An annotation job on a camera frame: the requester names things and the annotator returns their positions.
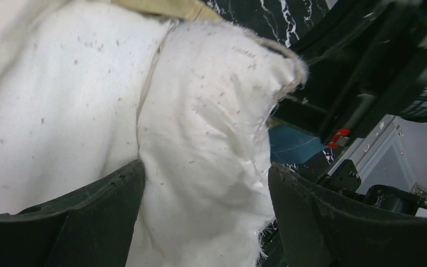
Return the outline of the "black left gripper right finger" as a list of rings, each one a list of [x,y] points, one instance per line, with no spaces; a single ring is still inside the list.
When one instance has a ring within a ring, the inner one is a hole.
[[[269,189],[288,266],[427,266],[427,218],[363,204],[279,164]]]

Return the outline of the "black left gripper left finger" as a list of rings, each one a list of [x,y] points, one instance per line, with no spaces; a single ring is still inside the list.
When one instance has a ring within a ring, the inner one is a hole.
[[[0,214],[0,266],[125,266],[145,187],[135,160],[18,214]]]

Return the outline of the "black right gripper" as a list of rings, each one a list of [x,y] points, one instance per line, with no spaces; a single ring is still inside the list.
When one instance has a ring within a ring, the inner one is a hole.
[[[292,49],[309,79],[282,123],[345,147],[385,115],[427,122],[427,1],[338,1]]]

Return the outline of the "blue beige white pillowcase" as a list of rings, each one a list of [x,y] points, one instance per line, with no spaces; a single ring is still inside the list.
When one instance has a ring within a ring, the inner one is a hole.
[[[116,1],[125,8],[184,20],[223,18],[291,47],[328,10],[324,1]],[[269,130],[271,161],[301,164],[325,147],[285,125]]]

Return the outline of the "white pillow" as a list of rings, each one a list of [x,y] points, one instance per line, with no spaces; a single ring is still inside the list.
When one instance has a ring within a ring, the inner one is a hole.
[[[223,20],[109,1],[0,1],[0,214],[132,160],[128,266],[255,266],[274,218],[267,120],[308,67]]]

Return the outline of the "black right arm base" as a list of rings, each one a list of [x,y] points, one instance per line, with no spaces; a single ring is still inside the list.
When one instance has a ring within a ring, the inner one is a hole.
[[[373,185],[365,194],[357,193],[361,178],[352,160],[346,159],[331,174],[324,174],[316,184],[363,204],[395,213],[416,215],[427,209],[427,201],[418,195],[387,185]]]

